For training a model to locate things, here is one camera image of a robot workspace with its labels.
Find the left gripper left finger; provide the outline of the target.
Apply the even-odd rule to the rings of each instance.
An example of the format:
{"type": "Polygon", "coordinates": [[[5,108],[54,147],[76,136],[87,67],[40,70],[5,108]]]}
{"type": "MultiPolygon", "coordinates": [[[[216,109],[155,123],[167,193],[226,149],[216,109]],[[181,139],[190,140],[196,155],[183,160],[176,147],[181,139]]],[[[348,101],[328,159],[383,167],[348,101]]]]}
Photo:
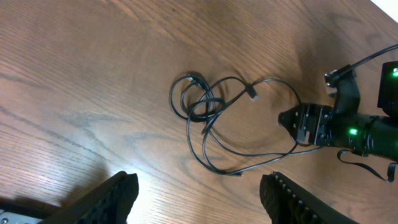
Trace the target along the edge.
{"type": "Polygon", "coordinates": [[[121,171],[41,224],[126,224],[138,194],[137,174],[121,171]]]}

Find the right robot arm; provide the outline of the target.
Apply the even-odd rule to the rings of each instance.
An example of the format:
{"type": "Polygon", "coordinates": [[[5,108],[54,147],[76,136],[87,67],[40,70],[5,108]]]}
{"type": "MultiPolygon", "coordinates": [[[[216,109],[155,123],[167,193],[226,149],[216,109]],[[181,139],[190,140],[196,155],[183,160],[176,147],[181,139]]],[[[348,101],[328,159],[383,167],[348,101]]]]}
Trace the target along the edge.
{"type": "Polygon", "coordinates": [[[384,179],[391,183],[397,167],[397,62],[382,65],[377,107],[384,116],[359,113],[361,97],[354,78],[352,65],[326,73],[326,85],[336,90],[335,104],[301,103],[281,112],[278,122],[298,142],[337,147],[338,157],[351,152],[391,160],[384,179]]]}

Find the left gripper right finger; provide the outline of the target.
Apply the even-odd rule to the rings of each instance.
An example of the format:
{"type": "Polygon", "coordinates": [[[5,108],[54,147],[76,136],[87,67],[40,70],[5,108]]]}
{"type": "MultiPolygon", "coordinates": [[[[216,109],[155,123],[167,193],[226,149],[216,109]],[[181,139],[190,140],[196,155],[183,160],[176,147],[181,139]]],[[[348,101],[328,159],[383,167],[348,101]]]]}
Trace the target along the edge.
{"type": "Polygon", "coordinates": [[[259,196],[272,223],[356,223],[280,172],[262,176],[259,196]]]}

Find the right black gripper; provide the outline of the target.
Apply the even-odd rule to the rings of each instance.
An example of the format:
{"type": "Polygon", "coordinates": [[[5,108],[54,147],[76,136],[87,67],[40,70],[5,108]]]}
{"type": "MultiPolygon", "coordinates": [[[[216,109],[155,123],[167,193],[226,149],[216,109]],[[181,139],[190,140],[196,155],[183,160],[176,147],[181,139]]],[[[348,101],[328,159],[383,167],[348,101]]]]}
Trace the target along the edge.
{"type": "Polygon", "coordinates": [[[301,103],[278,116],[294,141],[304,145],[331,146],[331,106],[301,103]]]}

